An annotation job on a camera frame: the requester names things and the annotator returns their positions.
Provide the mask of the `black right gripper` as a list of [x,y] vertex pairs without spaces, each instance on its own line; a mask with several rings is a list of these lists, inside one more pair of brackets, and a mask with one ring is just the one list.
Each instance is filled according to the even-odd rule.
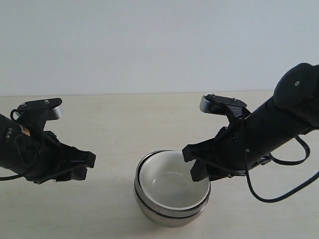
[[312,105],[268,99],[247,117],[227,118],[229,125],[215,138],[182,149],[184,162],[196,160],[190,171],[194,182],[242,176],[245,165],[252,169],[267,163],[272,151],[312,130]]

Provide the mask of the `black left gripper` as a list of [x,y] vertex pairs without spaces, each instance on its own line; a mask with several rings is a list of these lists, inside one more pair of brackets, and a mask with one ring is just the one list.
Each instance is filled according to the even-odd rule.
[[87,167],[94,168],[95,161],[94,153],[61,143],[50,131],[38,137],[28,134],[16,122],[4,123],[4,168],[15,173],[6,176],[5,181],[19,178],[35,184],[49,180],[83,181]]

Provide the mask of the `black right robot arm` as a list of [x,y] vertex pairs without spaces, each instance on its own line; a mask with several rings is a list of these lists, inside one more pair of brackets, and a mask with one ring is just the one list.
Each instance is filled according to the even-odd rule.
[[270,161],[270,153],[295,136],[319,127],[319,68],[301,63],[289,70],[273,95],[253,112],[235,98],[209,94],[202,97],[200,110],[224,115],[229,125],[206,141],[187,145],[186,162],[193,161],[193,181],[211,181],[242,176]]

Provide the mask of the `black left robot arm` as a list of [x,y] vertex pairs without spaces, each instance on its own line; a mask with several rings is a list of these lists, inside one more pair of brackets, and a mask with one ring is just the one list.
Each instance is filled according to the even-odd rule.
[[51,131],[0,117],[0,166],[14,172],[2,176],[1,181],[18,178],[35,184],[49,180],[83,181],[95,161],[94,153],[61,143]]

